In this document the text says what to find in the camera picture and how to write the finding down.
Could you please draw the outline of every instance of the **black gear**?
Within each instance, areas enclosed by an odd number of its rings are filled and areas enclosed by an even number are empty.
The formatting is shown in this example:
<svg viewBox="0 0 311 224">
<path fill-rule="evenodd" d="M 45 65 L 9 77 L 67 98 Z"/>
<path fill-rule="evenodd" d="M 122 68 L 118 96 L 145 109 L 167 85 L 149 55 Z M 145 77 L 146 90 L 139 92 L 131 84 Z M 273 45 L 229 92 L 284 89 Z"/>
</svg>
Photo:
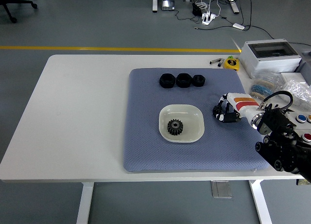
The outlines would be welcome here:
<svg viewBox="0 0 311 224">
<path fill-rule="evenodd" d="M 181 134 L 183 131 L 183 123 L 180 120 L 170 120 L 169 123 L 167 124 L 167 130 L 169 133 L 173 136 L 177 136 Z"/>
</svg>

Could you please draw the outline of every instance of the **yellow tape measure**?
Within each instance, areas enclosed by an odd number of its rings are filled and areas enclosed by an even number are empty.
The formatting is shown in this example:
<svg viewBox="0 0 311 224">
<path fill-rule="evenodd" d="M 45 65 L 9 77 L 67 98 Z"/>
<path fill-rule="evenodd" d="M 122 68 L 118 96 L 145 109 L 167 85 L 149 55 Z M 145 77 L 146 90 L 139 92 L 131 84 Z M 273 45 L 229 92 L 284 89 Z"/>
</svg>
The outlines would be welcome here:
<svg viewBox="0 0 311 224">
<path fill-rule="evenodd" d="M 240 68 L 239 59 L 234 59 L 233 56 L 229 56 L 228 59 L 225 60 L 224 68 L 239 71 Z"/>
</svg>

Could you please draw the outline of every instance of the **gray floor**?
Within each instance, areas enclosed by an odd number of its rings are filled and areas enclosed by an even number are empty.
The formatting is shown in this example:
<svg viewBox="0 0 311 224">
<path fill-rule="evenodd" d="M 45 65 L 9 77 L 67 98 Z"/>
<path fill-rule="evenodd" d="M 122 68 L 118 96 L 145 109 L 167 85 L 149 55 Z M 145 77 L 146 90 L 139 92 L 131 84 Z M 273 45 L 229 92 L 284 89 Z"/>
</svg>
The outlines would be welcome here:
<svg viewBox="0 0 311 224">
<path fill-rule="evenodd" d="M 236 49 L 245 41 L 270 39 L 263 30 L 220 28 L 220 17 L 208 27 L 177 20 L 176 12 L 152 13 L 152 0 L 34 0 L 10 4 L 18 22 L 0 8 L 0 159 L 48 58 L 53 54 L 180 54 L 180 52 L 4 50 L 2 46 L 139 47 Z M 189 3 L 175 0 L 179 18 L 192 17 Z M 241 0 L 244 25 L 250 0 Z M 221 15 L 242 23 L 228 5 Z M 217 12 L 215 1 L 212 11 Z M 311 0 L 252 0 L 252 25 L 274 38 L 311 44 Z M 293 44 L 297 49 L 305 48 Z M 231 182 L 233 199 L 215 200 L 209 182 L 100 183 L 94 188 L 89 223 L 259 223 L 248 182 Z M 274 224 L 308 223 L 310 186 L 295 181 L 263 181 Z M 0 223 L 75 223 L 82 184 L 6 184 L 0 182 Z"/>
</svg>

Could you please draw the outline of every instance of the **white plate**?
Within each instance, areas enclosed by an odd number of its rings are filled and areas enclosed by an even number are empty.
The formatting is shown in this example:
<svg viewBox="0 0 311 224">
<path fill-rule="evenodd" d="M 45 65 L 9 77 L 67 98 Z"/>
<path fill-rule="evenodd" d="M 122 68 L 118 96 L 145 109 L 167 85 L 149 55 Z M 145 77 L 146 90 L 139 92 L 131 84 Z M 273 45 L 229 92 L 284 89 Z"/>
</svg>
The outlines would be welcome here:
<svg viewBox="0 0 311 224">
<path fill-rule="evenodd" d="M 181 134 L 173 136 L 167 130 L 170 120 L 180 120 L 184 127 Z M 192 143 L 203 136 L 204 120 L 202 112 L 195 106 L 172 104 L 164 107 L 159 114 L 159 131 L 170 142 Z"/>
</svg>

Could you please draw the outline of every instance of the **yellow floor line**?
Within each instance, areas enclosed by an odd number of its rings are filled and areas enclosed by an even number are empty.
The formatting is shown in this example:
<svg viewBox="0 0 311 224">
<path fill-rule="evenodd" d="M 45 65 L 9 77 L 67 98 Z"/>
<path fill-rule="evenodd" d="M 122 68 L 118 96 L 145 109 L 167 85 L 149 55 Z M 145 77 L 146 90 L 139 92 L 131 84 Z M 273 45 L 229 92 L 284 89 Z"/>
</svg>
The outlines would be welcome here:
<svg viewBox="0 0 311 224">
<path fill-rule="evenodd" d="M 42 47 L 0 46 L 0 50 L 71 50 L 71 51 L 127 51 L 127 52 L 221 52 L 240 53 L 238 49 L 192 49 L 192 48 L 117 48 L 117 47 Z"/>
</svg>

